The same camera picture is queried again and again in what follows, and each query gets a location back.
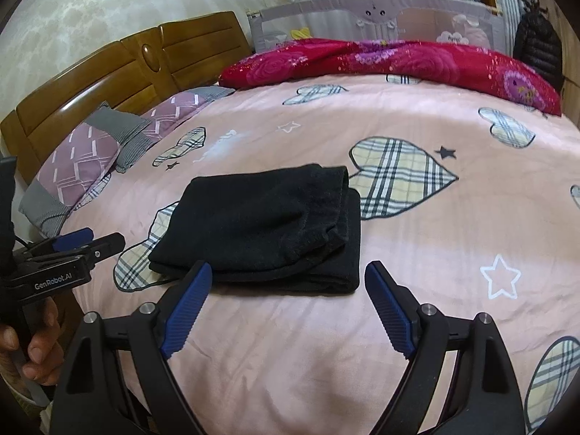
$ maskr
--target black towel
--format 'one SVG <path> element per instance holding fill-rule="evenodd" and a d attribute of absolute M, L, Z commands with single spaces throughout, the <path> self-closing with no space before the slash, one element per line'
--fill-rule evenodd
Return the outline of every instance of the black towel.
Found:
<path fill-rule="evenodd" d="M 176 278 L 205 260 L 217 282 L 347 293 L 359 285 L 359 252 L 360 198 L 346 168 L 305 165 L 194 178 L 149 260 Z"/>

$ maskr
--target gray bed guard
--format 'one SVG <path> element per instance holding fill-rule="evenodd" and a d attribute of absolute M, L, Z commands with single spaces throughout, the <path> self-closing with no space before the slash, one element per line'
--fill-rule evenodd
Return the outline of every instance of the gray bed guard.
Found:
<path fill-rule="evenodd" d="M 305 0 L 248 14 L 256 52 L 292 39 L 426 40 L 506 53 L 496 8 L 467 0 Z"/>

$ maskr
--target pillow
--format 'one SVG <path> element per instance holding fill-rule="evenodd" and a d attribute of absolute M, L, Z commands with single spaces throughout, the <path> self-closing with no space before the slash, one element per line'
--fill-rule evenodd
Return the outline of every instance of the pillow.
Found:
<path fill-rule="evenodd" d="M 59 235 L 71 209 L 119 158 L 149 121 L 102 103 L 52 152 L 30 184 L 19 211 L 47 237 Z"/>
<path fill-rule="evenodd" d="M 204 98 L 183 91 L 147 111 L 141 117 L 146 123 L 145 129 L 138 132 L 124 146 L 117 158 L 115 170 L 119 173 L 125 173 L 153 145 L 172 132 L 179 124 L 192 117 L 203 105 L 205 105 Z"/>
<path fill-rule="evenodd" d="M 44 236 L 59 235 L 71 209 L 107 174 L 121 151 L 110 133 L 89 124 L 95 113 L 54 150 L 20 202 L 18 210 Z"/>
<path fill-rule="evenodd" d="M 151 120 L 143 130 L 143 135 L 159 142 L 205 104 L 205 98 L 196 93 L 182 91 L 175 94 L 143 115 Z"/>
<path fill-rule="evenodd" d="M 226 96 L 232 94 L 235 90 L 233 88 L 224 88 L 217 85 L 211 86 L 198 86 L 197 88 L 192 88 L 188 90 L 189 93 L 197 94 L 205 101 L 210 103 L 211 101 L 219 100 L 220 98 L 225 98 Z"/>

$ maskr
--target wooden headboard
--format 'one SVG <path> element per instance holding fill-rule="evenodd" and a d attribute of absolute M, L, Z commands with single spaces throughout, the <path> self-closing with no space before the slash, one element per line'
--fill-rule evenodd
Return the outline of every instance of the wooden headboard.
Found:
<path fill-rule="evenodd" d="M 172 94 L 217 81 L 251 54 L 233 12 L 218 12 L 111 42 L 34 90 L 0 124 L 27 184 L 100 103 L 143 114 Z"/>

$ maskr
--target human hand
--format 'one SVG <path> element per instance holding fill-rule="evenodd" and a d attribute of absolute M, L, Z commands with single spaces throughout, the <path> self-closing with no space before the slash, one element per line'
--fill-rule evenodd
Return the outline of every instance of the human hand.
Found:
<path fill-rule="evenodd" d="M 60 376 L 60 367 L 64 361 L 65 352 L 57 342 L 60 335 L 58 316 L 59 310 L 52 298 L 46 299 L 43 314 L 44 326 L 30 340 L 28 356 L 31 361 L 22 367 L 24 376 L 44 386 L 56 385 Z M 18 347 L 16 331 L 0 323 L 0 353 L 6 354 L 17 350 Z"/>

